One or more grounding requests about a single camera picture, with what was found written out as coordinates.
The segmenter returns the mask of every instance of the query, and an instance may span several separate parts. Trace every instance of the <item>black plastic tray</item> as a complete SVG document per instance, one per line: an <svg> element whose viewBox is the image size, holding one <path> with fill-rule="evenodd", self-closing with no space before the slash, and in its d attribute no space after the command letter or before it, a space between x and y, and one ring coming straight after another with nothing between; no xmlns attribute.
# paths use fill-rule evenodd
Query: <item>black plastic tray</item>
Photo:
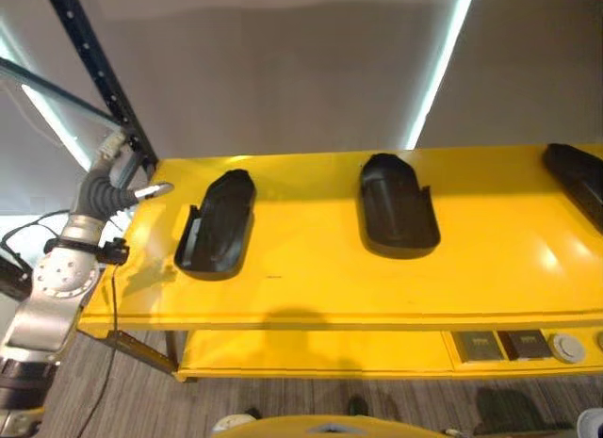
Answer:
<svg viewBox="0 0 603 438"><path fill-rule="evenodd" d="M235 276L243 265L253 226L255 185L245 170L214 181L201 208L192 205L174 256L176 266L204 280Z"/></svg>

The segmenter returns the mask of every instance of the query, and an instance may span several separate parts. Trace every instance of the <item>black holder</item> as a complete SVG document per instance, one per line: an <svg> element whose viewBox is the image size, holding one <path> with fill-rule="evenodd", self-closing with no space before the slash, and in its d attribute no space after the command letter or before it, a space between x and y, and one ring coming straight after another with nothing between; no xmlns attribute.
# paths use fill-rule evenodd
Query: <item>black holder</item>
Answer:
<svg viewBox="0 0 603 438"><path fill-rule="evenodd" d="M245 170L230 170L190 207L174 262L190 276L223 280L243 265L253 226L255 185Z"/></svg>
<svg viewBox="0 0 603 438"><path fill-rule="evenodd" d="M546 147L543 161L569 197L603 234L603 160L568 144Z"/></svg>
<svg viewBox="0 0 603 438"><path fill-rule="evenodd" d="M375 154L362 169L358 215L365 246L379 255L412 259L433 251L440 232L429 187L393 154Z"/></svg>

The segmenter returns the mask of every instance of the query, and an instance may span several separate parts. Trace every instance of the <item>black metal rail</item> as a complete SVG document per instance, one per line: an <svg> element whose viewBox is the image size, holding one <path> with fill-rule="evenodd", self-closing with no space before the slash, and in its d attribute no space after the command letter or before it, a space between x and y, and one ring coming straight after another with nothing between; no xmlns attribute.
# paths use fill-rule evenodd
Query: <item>black metal rail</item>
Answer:
<svg viewBox="0 0 603 438"><path fill-rule="evenodd" d="M84 8L79 0L50 0L50 3L107 108L122 126L132 149L143 154L141 165L147 175L151 175L157 163L155 151L92 30Z"/></svg>

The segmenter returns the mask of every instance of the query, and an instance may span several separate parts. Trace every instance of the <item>person's foot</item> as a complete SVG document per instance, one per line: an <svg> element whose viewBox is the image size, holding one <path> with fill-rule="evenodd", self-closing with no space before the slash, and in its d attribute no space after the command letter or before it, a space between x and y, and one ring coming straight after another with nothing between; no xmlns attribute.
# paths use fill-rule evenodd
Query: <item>person's foot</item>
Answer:
<svg viewBox="0 0 603 438"><path fill-rule="evenodd" d="M348 401L349 416L368 416L368 404L363 397L352 396Z"/></svg>
<svg viewBox="0 0 603 438"><path fill-rule="evenodd" d="M248 408L247 410L245 410L245 414L248 414L249 416L253 416L255 419L261 419L262 418L262 414L255 407L251 407L251 408Z"/></svg>

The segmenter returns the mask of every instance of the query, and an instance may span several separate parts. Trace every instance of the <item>metal frame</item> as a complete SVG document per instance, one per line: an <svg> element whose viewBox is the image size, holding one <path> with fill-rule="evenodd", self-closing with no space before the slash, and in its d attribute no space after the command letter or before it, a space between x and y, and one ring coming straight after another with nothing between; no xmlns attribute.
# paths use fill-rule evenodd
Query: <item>metal frame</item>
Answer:
<svg viewBox="0 0 603 438"><path fill-rule="evenodd" d="M157 156L92 30L84 8L79 0L50 0L50 3L107 108L128 136L132 149L143 154L141 166L151 177Z"/></svg>
<svg viewBox="0 0 603 438"><path fill-rule="evenodd" d="M112 348L115 347L117 351L145 363L154 369L172 375L178 370L177 354L171 354L171 349L175 349L173 334L171 334L174 332L165 333L168 355L164 355L143 342L138 341L136 337L122 331L109 332L106 338L97 340L106 346Z"/></svg>
<svg viewBox="0 0 603 438"><path fill-rule="evenodd" d="M50 83L48 80L45 80L19 66L18 64L2 57L0 57L0 74L12 77L15 81L28 85L32 89L41 92L51 99L55 99L66 105L74 106L88 118L91 118L100 124L106 125L107 127L112 127L114 129L119 129L122 127L122 125L115 118L106 114L104 111L99 110L95 106L90 105L88 102L85 102L79 97L74 96L67 90Z"/></svg>

